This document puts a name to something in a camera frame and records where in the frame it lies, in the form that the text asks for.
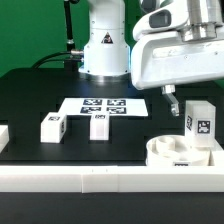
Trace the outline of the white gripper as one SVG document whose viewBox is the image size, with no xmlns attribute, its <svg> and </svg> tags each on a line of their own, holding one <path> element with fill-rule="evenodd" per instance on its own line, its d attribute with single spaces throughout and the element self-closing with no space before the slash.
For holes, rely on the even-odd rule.
<svg viewBox="0 0 224 224">
<path fill-rule="evenodd" d="M 173 116 L 175 86 L 224 78 L 224 20 L 219 6 L 163 6 L 133 29 L 131 80 L 137 89 L 161 87 Z"/>
</svg>

